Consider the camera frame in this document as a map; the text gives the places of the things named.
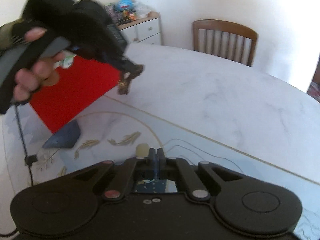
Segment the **person's left hand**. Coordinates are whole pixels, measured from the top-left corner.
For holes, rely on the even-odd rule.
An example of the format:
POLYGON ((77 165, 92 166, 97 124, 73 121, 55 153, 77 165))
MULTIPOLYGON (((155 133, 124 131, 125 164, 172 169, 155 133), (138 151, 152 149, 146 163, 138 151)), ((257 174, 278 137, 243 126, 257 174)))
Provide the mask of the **person's left hand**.
MULTIPOLYGON (((42 27, 24 28, 15 25, 12 28, 12 33, 22 37, 27 43, 40 39, 46 32, 47 30, 42 27)), ((13 100, 18 103, 29 101, 32 94, 40 87, 57 84, 60 77, 54 66, 64 58, 64 52, 60 51, 52 57, 38 59, 30 69, 20 69, 15 75, 16 86, 13 91, 13 100)))

